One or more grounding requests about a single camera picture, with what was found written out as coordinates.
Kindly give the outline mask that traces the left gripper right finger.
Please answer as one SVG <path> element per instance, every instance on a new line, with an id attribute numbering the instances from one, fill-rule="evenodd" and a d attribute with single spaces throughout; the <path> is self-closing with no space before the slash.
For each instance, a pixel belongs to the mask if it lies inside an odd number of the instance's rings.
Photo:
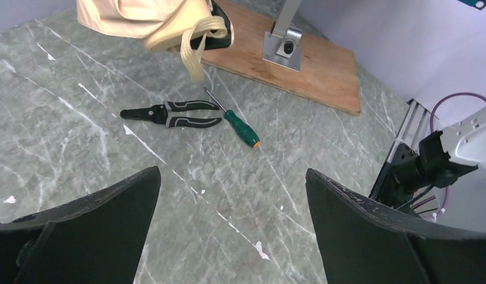
<path id="1" fill-rule="evenodd" d="M 425 221 L 306 172 L 329 283 L 486 283 L 486 233 Z"/>

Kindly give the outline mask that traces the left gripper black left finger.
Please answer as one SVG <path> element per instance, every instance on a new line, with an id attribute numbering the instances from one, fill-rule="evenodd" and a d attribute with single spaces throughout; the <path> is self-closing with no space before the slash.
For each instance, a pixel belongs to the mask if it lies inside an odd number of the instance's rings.
<path id="1" fill-rule="evenodd" d="M 160 193 L 158 167 L 0 223 L 0 283 L 132 283 Z"/>

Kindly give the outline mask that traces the beige umbrella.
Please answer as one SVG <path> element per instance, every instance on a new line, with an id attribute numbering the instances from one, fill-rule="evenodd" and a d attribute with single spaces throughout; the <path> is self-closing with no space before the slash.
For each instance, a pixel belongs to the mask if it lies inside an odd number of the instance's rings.
<path id="1" fill-rule="evenodd" d="M 192 82 L 204 79 L 205 50 L 234 42 L 229 17 L 215 1 L 78 0 L 79 24 L 98 33 L 142 40 L 151 52 L 176 51 Z"/>

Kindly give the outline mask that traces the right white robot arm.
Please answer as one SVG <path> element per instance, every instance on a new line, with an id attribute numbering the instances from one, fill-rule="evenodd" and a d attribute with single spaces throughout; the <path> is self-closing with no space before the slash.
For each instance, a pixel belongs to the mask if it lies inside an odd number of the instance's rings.
<path id="1" fill-rule="evenodd" d="M 486 160 L 486 106 L 443 130 L 427 132 L 433 114 L 410 101 L 369 197 L 413 215 L 433 188 L 449 191 Z"/>

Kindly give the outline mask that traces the wooden board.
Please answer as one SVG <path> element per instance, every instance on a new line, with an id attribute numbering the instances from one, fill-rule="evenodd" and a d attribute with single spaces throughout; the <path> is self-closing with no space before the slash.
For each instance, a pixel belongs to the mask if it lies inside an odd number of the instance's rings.
<path id="1" fill-rule="evenodd" d="M 354 53 L 293 27 L 300 1 L 285 1 L 271 19 L 232 1 L 217 1 L 234 26 L 234 44 L 203 62 L 352 115 L 361 113 Z"/>

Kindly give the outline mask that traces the aluminium frame rail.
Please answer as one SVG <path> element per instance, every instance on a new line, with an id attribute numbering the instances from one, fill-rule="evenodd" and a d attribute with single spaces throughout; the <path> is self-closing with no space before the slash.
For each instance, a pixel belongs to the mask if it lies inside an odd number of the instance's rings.
<path id="1" fill-rule="evenodd" d="M 419 143 L 427 136 L 430 111 L 416 100 L 408 101 L 409 108 L 396 134 L 386 158 L 388 163 L 397 163 L 419 152 Z"/>

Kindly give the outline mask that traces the green handled screwdriver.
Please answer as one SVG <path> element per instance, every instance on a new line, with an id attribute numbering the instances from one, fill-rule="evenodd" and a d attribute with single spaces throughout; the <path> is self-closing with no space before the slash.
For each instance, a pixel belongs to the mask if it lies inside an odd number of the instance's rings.
<path id="1" fill-rule="evenodd" d="M 233 110 L 226 109 L 208 90 L 207 87 L 203 88 L 204 91 L 210 96 L 211 99 L 224 111 L 224 119 L 226 119 L 232 128 L 235 130 L 238 137 L 245 142 L 248 146 L 256 148 L 260 144 L 260 138 L 257 133 L 250 127 L 246 122 L 244 122 L 240 117 L 238 117 Z"/>

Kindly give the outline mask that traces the metal switch stand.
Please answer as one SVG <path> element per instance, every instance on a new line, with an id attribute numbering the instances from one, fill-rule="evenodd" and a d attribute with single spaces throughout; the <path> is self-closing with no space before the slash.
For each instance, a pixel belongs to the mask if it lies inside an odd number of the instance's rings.
<path id="1" fill-rule="evenodd" d="M 284 1 L 271 31 L 264 35 L 262 59 L 273 64 L 299 72 L 301 69 L 302 30 L 292 26 L 292 20 L 301 0 Z"/>

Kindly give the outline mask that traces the dark teal network switch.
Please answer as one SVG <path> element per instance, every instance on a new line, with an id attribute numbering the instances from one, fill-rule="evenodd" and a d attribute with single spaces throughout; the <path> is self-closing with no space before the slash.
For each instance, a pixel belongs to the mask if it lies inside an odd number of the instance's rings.
<path id="1" fill-rule="evenodd" d="M 486 0 L 458 0 L 458 1 L 469 7 L 473 7 L 478 10 L 482 10 L 486 7 Z"/>

